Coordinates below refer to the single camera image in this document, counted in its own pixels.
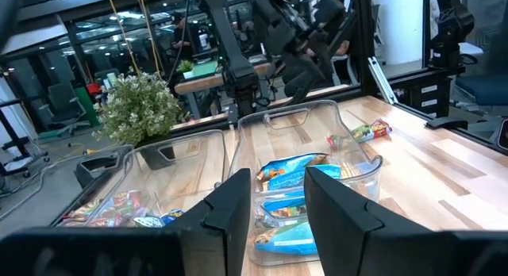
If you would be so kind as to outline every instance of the robot workstation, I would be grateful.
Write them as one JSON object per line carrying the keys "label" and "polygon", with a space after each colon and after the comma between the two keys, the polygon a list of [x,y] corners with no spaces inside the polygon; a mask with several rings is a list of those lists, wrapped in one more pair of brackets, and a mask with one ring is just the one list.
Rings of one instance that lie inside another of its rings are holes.
{"label": "robot workstation", "polygon": [[[14,1],[0,2],[0,47],[16,21]],[[327,6],[312,23],[291,0],[250,1],[268,75],[305,69],[287,83],[294,96],[272,103],[238,47],[225,0],[196,1],[216,25],[235,106],[178,125],[156,162],[128,153],[122,170],[94,173],[103,184],[81,209],[84,225],[65,220],[72,225],[0,240],[1,275],[506,273],[508,232],[492,228],[508,217],[488,206],[489,177],[499,174],[488,162],[505,157],[458,135],[454,120],[429,121],[399,105],[374,57],[371,0],[347,9],[321,0]],[[419,75],[446,78],[464,71],[459,42],[474,19],[460,0],[437,1],[431,67]],[[324,27],[335,19],[328,44]],[[360,86],[316,88],[352,36],[362,45]],[[483,184],[467,185],[478,177]]]}

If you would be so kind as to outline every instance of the floor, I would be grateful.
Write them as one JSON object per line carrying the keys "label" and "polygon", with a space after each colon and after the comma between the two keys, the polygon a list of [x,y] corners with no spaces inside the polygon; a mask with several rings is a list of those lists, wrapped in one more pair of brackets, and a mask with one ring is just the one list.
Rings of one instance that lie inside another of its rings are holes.
{"label": "floor", "polygon": [[[109,140],[97,141],[91,136],[91,130],[77,132],[76,136],[58,140],[49,140],[40,144],[43,151],[50,156],[50,163],[58,163],[62,159],[82,155],[87,149],[98,150],[112,143]],[[35,146],[27,146],[29,151],[37,151]],[[7,153],[0,154],[5,162],[10,157]],[[48,163],[40,160],[31,166],[31,177],[24,178],[21,174],[5,178],[5,186],[0,196],[0,238],[22,228],[48,226],[72,200],[81,192],[73,168],[54,171],[51,178],[41,182],[41,174]],[[5,196],[6,191],[21,188],[14,194]]]}

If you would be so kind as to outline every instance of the person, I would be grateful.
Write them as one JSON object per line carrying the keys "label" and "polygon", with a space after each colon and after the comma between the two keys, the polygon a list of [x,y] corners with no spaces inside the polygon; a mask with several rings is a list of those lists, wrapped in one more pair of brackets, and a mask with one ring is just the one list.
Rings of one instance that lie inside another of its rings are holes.
{"label": "person", "polygon": [[[320,0],[314,7],[315,8],[325,7],[326,4],[322,3],[325,1],[326,0]],[[336,0],[336,1],[338,1],[342,6],[344,6],[345,0]],[[330,45],[332,43],[333,38],[335,38],[335,36],[337,35],[343,20],[344,20],[344,14],[342,13],[340,16],[335,17],[334,19],[329,21],[323,28],[328,33],[328,39],[326,41],[328,45]],[[350,50],[349,46],[350,46],[349,40],[345,40],[341,44],[339,49],[337,50],[336,55],[343,56],[343,55],[347,54]],[[317,58],[317,57],[315,57],[314,52],[310,48],[306,49],[306,53],[307,53],[307,55],[309,55],[310,57],[313,57],[314,59]],[[336,72],[338,75],[341,75],[340,73],[344,73],[344,72],[345,72],[345,74],[347,74],[347,65],[346,64],[343,65],[343,64],[336,63],[333,66],[336,68]],[[284,83],[287,84],[289,81],[296,78],[301,73],[302,73],[302,69],[299,69],[297,67],[294,67],[292,69],[287,69],[287,72],[283,73]],[[318,88],[327,87],[327,86],[335,86],[335,85],[333,85],[333,77],[332,77],[331,73],[325,77],[324,81],[317,82],[315,85],[313,85],[312,89],[318,89]],[[294,96],[297,91],[298,91],[297,86],[286,86],[284,88],[284,93],[286,94],[287,97]]]}
{"label": "person", "polygon": [[178,53],[179,49],[182,49],[180,53],[179,61],[182,60],[192,60],[192,46],[191,46],[191,38],[187,29],[186,33],[183,35],[183,26],[185,25],[185,17],[181,13],[173,14],[173,23],[176,24],[176,29],[174,32],[175,41],[172,43],[172,47],[175,49],[176,53]]}

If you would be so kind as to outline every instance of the plant pot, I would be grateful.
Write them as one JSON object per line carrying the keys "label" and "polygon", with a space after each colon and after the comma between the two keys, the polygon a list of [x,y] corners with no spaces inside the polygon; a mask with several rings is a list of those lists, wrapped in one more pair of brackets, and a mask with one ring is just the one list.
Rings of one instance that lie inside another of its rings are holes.
{"label": "plant pot", "polygon": [[141,156],[150,168],[150,170],[159,170],[170,165],[171,159],[175,158],[175,151],[173,147],[164,147],[164,145],[154,146],[152,144],[160,141],[169,140],[170,135],[166,136],[153,136],[148,139],[142,140],[136,145],[139,149]]}
{"label": "plant pot", "polygon": [[193,78],[194,77],[194,73],[192,71],[188,71],[188,72],[184,72],[183,73],[183,77],[185,79],[190,79],[190,78]]}

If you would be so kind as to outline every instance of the potted plant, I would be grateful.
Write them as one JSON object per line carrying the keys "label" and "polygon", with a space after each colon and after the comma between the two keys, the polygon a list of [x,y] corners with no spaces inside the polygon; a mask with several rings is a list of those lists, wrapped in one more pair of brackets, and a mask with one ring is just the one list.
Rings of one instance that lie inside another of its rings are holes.
{"label": "potted plant", "polygon": [[[127,78],[121,75],[110,89],[108,102],[98,111],[103,126],[92,133],[97,139],[109,137],[136,148],[169,139],[181,113],[166,82],[147,73]],[[159,152],[148,147],[140,153],[153,170],[167,165],[161,153],[168,159],[175,158],[172,148]]]}
{"label": "potted plant", "polygon": [[180,65],[178,66],[178,72],[183,73],[183,77],[185,79],[192,78],[194,75],[192,74],[192,68],[194,64],[189,60],[182,60]]}

